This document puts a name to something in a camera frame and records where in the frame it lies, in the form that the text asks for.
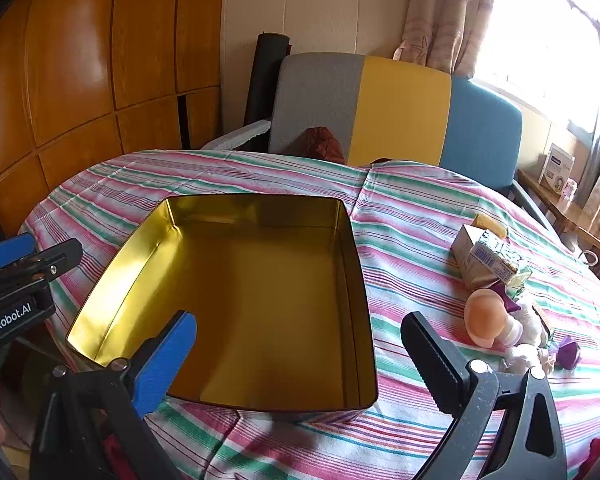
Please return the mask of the peach silicone bottle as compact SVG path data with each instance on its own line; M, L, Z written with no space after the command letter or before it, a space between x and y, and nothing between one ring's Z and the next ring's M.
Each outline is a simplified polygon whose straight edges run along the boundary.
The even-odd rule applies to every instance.
M518 344L524 329L506 310L502 297L492 289L477 289L465 302L464 323L474 344L490 349L498 342L506 348Z

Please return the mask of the purple snack packet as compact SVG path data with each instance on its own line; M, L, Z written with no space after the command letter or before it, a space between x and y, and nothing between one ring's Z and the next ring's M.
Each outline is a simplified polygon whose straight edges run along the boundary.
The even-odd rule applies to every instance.
M516 312L521 309L521 306L507 295L506 286L502 282L494 282L489 286L489 289L492 290L492 292L495 292L501 300L503 300L505 310L508 313Z
M581 349L578 342L571 336L565 336L558 344L556 364L564 370L574 370L580 359Z

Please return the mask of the beige medicine box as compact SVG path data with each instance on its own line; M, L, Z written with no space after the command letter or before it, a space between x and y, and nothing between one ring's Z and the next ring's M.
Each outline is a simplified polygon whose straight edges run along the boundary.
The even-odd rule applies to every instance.
M496 281L518 290L532 274L527 261L506 238L470 224L458 230L452 253L468 290L488 287Z

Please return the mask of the yellow sponge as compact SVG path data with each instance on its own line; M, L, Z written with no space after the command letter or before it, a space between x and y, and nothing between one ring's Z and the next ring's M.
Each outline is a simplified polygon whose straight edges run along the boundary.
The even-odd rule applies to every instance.
M501 240L506 240L508 237L507 228L503 223L496 221L487 214L482 214L481 212L478 212L478 214L475 215L471 225L478 229L490 231Z

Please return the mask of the striped bedspread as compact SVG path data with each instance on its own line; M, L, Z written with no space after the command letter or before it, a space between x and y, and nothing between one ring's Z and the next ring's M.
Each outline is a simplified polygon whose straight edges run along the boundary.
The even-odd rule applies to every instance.
M276 193L336 197L352 220L374 336L379 396L350 422L271 424L234 411L169 400L148 418L189 479L408 479L449 426L424 388L400 338L419 310L466 356L498 364L467 337L467 295L451 245L465 223L487 214L508 227L527 259L530 290L557 338L581 359L550 375L567 474L574 478L600 437L600 281L557 238L500 193L439 167L385 162L348 168L331 162L246 152L144 151L101 162L38 202L23 229L41 247L77 238L80 266L52 286L54 341L66 333L96 281L136 226L164 198L184 194Z

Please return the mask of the gold tin box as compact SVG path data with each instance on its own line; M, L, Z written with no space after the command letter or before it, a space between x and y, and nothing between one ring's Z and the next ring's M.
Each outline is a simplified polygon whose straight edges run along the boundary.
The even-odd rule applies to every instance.
M108 264L68 344L107 365L178 311L197 326L174 398L280 414L355 413L377 400L363 273L338 198L166 198Z

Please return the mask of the wooden side table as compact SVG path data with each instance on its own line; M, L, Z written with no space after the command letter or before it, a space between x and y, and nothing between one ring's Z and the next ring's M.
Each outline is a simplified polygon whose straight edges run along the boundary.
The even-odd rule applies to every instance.
M540 185L534 177L518 169L517 182L533 193L555 217L554 229L558 234L573 232L579 240L595 247L600 252L600 238L594 233L593 220L573 200L565 200L546 186Z

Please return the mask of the wooden wardrobe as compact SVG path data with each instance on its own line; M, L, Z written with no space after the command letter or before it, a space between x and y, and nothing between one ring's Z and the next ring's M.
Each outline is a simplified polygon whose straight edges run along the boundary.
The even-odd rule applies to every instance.
M0 226L98 162L221 131L222 0L12 0L0 18Z

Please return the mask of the white appliance box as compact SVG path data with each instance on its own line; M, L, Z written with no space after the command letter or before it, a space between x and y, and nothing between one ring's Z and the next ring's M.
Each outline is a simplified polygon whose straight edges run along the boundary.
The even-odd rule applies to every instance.
M574 164L574 156L560 148L555 143L545 156L540 174L540 185L560 195L567 184Z

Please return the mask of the dark red cushion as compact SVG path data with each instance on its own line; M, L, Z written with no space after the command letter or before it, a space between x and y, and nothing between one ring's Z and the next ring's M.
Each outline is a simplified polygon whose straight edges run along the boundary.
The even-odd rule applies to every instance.
M307 128L302 133L301 155L335 164L344 165L346 163L339 141L326 127Z

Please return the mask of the grey yellow blue sofa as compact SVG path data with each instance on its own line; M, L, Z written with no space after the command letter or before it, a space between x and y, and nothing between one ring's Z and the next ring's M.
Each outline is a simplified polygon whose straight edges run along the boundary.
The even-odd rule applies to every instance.
M330 131L350 166L438 166L512 196L548 223L515 179L521 111L465 77L377 56L293 54L279 71L268 149L302 156L312 127Z

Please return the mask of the black rolled mat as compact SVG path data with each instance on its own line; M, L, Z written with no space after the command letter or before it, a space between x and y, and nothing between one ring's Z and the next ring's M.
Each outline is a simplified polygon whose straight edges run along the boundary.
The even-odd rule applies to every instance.
M272 117L280 66L290 51L288 36L277 32L262 32L258 36L247 93L245 126Z

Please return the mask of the floral curtain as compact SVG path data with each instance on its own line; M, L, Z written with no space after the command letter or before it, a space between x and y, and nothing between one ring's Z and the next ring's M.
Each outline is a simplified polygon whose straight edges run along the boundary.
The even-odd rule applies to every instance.
M494 0L408 0L396 61L474 76Z

